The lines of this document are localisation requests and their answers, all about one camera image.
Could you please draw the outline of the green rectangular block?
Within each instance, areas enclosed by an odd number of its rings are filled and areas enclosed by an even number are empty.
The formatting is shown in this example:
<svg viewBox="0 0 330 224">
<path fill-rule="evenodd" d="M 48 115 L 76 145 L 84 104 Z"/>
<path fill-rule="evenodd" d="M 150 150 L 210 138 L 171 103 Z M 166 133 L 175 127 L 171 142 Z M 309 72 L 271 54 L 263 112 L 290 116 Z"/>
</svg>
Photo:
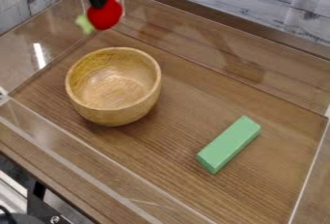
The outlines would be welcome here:
<svg viewBox="0 0 330 224">
<path fill-rule="evenodd" d="M 261 125 L 247 116 L 242 116 L 203 147 L 197 154 L 197 160 L 211 174 L 217 174 L 226 166 L 258 137 L 261 130 Z"/>
</svg>

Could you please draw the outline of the light wooden bowl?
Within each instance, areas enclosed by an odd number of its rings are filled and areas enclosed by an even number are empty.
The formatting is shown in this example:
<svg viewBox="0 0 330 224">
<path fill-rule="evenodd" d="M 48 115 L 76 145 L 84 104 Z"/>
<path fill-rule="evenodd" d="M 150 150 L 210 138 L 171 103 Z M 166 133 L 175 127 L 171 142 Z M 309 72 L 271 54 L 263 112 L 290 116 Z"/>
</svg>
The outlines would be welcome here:
<svg viewBox="0 0 330 224">
<path fill-rule="evenodd" d="M 78 113 L 88 121 L 124 126 L 142 119 L 158 102 L 160 65 L 139 49 L 98 49 L 72 65 L 64 86 Z"/>
</svg>

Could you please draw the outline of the clear acrylic tray wall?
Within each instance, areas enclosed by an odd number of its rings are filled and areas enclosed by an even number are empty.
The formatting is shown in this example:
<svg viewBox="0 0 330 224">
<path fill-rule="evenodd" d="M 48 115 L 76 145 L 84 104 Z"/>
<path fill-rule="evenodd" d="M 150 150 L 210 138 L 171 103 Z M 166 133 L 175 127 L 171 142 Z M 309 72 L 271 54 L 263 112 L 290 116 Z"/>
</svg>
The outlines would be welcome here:
<svg viewBox="0 0 330 224">
<path fill-rule="evenodd" d="M 1 88 L 0 154 L 99 224 L 215 224 Z"/>
</svg>

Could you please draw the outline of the black table leg clamp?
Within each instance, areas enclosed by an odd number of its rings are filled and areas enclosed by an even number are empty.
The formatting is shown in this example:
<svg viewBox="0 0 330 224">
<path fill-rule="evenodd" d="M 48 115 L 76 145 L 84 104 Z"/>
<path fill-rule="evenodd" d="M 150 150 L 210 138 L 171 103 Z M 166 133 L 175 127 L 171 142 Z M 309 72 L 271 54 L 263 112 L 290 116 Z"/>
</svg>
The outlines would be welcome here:
<svg viewBox="0 0 330 224">
<path fill-rule="evenodd" d="M 46 203 L 47 187 L 35 182 L 27 191 L 27 213 L 46 224 L 72 224 L 64 216 Z"/>
</svg>

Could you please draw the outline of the red plush fruit green leaf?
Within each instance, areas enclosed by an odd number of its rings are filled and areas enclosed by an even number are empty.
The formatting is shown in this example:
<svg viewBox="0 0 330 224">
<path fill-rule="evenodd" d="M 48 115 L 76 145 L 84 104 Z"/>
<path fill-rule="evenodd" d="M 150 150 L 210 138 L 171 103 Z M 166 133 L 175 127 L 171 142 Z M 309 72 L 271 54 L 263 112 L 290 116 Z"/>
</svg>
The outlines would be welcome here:
<svg viewBox="0 0 330 224">
<path fill-rule="evenodd" d="M 95 30 L 103 31 L 112 28 L 123 16 L 124 9 L 118 0 L 107 0 L 100 9 L 90 7 L 75 20 L 76 25 L 82 28 L 86 35 Z"/>
</svg>

